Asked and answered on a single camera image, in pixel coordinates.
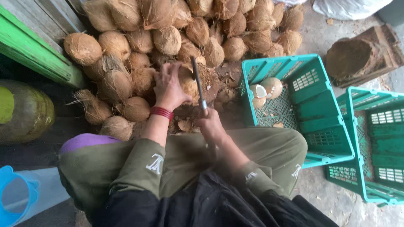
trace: pile of coconuts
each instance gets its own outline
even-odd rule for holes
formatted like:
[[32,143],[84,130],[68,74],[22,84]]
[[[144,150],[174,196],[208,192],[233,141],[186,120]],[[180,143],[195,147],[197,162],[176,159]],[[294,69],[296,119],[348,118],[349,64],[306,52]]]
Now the pile of coconuts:
[[[98,91],[80,90],[75,97],[88,122],[102,125],[100,134],[123,141],[137,122],[147,120],[155,102],[154,74],[162,64],[183,62],[181,87],[196,106],[191,56],[204,74],[203,84],[209,84],[203,94],[213,103],[223,89],[214,69],[223,61],[239,61],[247,51],[265,57],[292,55],[302,42],[297,32],[303,22],[301,6],[284,12],[284,4],[272,0],[90,0],[83,9],[100,32],[98,40],[69,34],[64,49]],[[277,28],[282,34],[273,41],[271,31]],[[235,95],[225,88],[219,97],[228,102]]]

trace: green plastic crate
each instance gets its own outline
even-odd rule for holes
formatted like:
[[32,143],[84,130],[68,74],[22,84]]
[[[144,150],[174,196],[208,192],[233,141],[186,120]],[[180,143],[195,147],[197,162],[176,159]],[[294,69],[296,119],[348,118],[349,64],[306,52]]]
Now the green plastic crate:
[[[246,107],[247,126],[273,126],[298,130],[308,144],[302,168],[343,162],[354,158],[354,150],[337,106],[330,81],[317,54],[246,60],[242,63],[240,94]],[[268,77],[287,83],[282,94],[253,108],[249,85]]]
[[349,87],[337,98],[355,151],[326,178],[365,202],[404,204],[404,94]]

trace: hand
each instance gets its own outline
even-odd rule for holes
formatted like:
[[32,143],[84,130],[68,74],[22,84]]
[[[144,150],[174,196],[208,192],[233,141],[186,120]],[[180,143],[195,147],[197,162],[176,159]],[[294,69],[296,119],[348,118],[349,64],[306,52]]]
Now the hand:
[[192,96],[185,94],[179,85],[178,70],[182,66],[181,62],[166,63],[161,66],[160,73],[154,74],[156,86],[156,105],[173,111],[182,103],[192,101]]

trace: purple cloth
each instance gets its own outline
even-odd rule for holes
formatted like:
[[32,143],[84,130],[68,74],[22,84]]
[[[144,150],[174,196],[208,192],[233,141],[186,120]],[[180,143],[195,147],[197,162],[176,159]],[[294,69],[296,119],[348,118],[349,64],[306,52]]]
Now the purple cloth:
[[108,144],[108,143],[117,143],[121,142],[117,138],[113,138],[110,136],[96,135],[91,133],[84,133],[78,136],[75,136],[68,140],[63,144],[60,149],[60,154],[73,152],[76,149],[86,147],[86,146],[94,146],[98,144]]

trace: bangle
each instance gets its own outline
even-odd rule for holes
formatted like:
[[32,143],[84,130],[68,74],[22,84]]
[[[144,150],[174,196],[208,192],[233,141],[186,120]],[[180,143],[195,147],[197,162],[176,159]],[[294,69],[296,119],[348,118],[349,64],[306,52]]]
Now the bangle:
[[164,117],[170,119],[170,121],[174,116],[174,114],[171,111],[169,111],[167,109],[164,109],[164,108],[161,108],[161,107],[158,107],[158,106],[153,106],[150,109],[150,115],[152,115],[152,114],[164,116]]

